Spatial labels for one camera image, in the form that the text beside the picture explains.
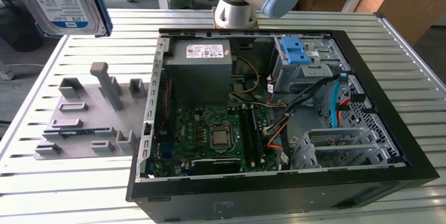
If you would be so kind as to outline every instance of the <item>hard drive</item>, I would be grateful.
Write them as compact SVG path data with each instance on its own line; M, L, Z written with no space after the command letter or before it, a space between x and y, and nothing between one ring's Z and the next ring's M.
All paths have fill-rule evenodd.
M108 36L112 23L103 0L23 0L46 36Z

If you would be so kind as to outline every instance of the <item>green motherboard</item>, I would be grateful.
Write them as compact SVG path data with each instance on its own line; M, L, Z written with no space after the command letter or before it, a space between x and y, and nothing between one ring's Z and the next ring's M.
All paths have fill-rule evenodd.
M271 151L263 153L262 162L255 165L245 160L246 139L242 134L241 110L239 107L178 109L174 143L174 159L178 162L206 158L237 158L242 160L241 172L277 170L277 158ZM263 107L253 110L257 127L262 130L269 124L267 112Z

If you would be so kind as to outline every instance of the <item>floor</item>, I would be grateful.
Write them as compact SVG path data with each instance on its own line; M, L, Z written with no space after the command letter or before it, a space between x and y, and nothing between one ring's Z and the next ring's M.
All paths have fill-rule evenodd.
M158 0L135 0L129 3L126 0L106 0L108 8L145 8L158 9ZM218 0L197 0L201 9L210 8ZM187 7L190 0L175 0L178 8ZM446 27L432 27L414 49L422 56L429 66L446 82ZM44 45L28 53L18 53L0 39L0 57L6 64L44 64L58 44L56 39L46 39ZM15 80L0 80L0 120L12 121L22 106L26 96L39 76L39 66L11 66L16 73ZM0 138L7 130L7 125L0 124Z

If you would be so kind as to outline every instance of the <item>ram slot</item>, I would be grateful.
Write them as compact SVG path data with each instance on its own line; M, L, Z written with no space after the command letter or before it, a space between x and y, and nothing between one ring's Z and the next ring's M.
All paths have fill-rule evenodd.
M253 109L241 108L241 132L245 150L245 162L246 166L255 167L261 162L258 152L258 140L257 140L257 129L255 129L255 118L253 118Z

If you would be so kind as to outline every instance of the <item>yellow wire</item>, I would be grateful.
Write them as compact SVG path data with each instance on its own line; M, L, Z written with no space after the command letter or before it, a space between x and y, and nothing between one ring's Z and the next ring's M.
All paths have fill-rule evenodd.
M237 58L242 59L245 61L245 63L253 68L253 70L257 74L258 80L257 80L257 84L254 85L253 88L250 88L249 90L243 90L243 91L230 91L230 94L249 93L249 92L251 92L253 90L257 89L257 87L259 86L259 83L261 83L261 76L259 76L257 68L253 66L253 64L245 58L242 58L242 57L237 57Z

